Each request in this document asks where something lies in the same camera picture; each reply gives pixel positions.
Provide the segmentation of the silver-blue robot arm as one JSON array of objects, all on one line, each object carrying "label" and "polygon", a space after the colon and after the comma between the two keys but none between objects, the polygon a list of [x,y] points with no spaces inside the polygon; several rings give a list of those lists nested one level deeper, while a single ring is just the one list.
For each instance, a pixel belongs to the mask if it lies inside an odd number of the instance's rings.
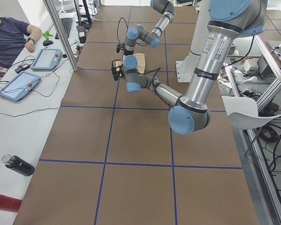
[{"label": "silver-blue robot arm", "polygon": [[267,1],[210,1],[208,36],[185,94],[137,69],[138,61],[133,54],[137,40],[157,47],[162,32],[175,16],[174,6],[168,0],[153,0],[150,5],[162,18],[151,32],[145,31],[142,25],[127,30],[125,42],[117,46],[118,50],[124,51],[125,58],[121,66],[111,68],[112,75],[114,80],[120,77],[125,79],[128,92],[148,89],[166,104],[172,105],[168,115],[171,129],[178,134],[188,135],[204,129],[211,120],[207,99],[234,39],[255,36],[264,31]]},{"label": "silver-blue robot arm", "polygon": [[161,19],[150,32],[145,30],[142,24],[128,28],[125,41],[117,44],[117,53],[122,50],[125,56],[132,55],[138,40],[141,40],[152,48],[156,48],[159,45],[160,36],[174,19],[175,7],[168,0],[152,0],[150,6],[162,15]]}]

